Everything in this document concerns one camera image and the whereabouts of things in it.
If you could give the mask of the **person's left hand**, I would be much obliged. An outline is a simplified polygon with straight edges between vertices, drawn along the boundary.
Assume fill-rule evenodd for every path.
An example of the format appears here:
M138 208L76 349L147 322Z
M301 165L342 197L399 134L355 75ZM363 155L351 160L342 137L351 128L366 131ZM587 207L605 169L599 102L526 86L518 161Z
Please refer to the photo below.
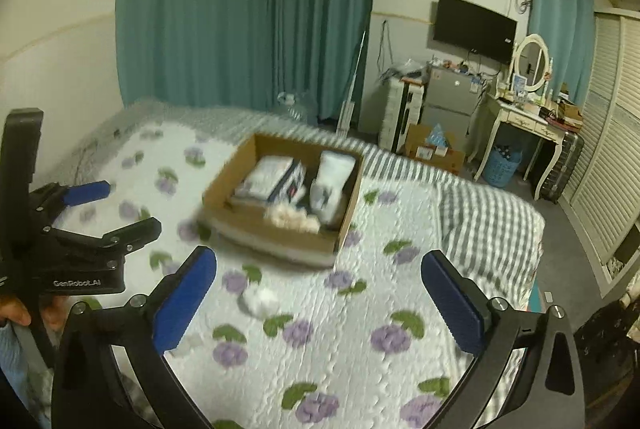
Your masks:
M40 309L41 319L52 331L59 331L64 326L67 316L66 303L66 296L53 296L44 301L44 305ZM0 298L0 325L4 326L9 322L29 326L32 323L32 316L20 299L13 295L2 295Z

